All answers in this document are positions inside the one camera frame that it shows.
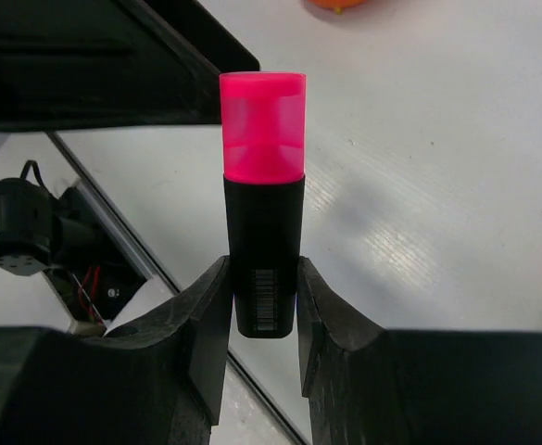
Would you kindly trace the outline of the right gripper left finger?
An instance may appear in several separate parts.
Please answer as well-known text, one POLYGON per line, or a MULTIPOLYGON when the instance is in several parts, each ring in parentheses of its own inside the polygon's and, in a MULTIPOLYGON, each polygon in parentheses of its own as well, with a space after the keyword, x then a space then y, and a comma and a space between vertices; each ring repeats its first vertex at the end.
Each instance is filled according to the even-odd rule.
POLYGON ((220 420, 230 262, 104 337, 0 327, 0 444, 206 444, 220 420))

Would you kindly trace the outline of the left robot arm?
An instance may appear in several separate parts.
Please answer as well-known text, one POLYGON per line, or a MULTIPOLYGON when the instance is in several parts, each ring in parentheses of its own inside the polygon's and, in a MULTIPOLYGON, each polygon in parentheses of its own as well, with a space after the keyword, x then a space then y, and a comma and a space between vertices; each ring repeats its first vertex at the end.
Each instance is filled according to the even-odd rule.
MULTIPOLYGON (((221 120, 219 78, 258 60, 197 1, 0 1, 0 133, 221 120)), ((102 241, 43 181, 0 180, 0 267, 29 276, 102 241)))

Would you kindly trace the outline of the silver taped plate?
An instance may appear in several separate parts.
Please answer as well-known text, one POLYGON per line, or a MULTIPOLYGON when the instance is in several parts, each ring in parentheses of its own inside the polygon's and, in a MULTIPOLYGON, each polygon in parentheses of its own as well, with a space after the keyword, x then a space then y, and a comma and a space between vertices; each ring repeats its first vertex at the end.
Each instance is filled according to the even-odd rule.
MULTIPOLYGON (((178 288, 227 253, 218 126, 52 133, 148 246, 178 288)), ((234 329, 215 444, 309 444, 297 338, 255 340, 234 329)))

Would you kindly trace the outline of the pink black highlighter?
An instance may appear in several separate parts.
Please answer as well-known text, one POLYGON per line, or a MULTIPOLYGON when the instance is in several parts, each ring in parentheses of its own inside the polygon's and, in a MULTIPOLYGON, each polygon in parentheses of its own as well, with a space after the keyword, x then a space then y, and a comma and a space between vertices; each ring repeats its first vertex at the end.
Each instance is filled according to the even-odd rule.
POLYGON ((248 338, 293 329, 305 192, 307 78, 220 76, 223 185, 234 307, 248 338))

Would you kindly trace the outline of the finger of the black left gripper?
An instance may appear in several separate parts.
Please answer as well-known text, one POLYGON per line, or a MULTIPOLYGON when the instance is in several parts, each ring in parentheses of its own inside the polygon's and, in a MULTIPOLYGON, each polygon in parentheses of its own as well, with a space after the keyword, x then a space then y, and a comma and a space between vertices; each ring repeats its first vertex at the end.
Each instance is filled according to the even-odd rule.
POLYGON ((215 125, 258 68, 197 1, 0 0, 0 133, 215 125))

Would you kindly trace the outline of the orange round desk organizer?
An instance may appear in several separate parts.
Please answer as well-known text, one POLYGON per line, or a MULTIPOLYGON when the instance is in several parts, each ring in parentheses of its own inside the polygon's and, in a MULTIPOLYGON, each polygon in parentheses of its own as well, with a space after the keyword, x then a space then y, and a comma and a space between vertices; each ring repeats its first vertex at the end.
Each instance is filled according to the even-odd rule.
POLYGON ((314 6, 341 14, 345 9, 366 4, 367 0, 309 0, 309 2, 314 6))

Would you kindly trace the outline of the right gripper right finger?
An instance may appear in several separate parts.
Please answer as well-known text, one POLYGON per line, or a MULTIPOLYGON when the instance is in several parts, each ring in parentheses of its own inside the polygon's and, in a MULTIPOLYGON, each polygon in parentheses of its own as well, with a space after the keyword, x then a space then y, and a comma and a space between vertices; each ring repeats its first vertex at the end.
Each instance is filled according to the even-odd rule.
POLYGON ((542 331, 386 329, 301 258, 297 336, 316 444, 542 444, 542 331))

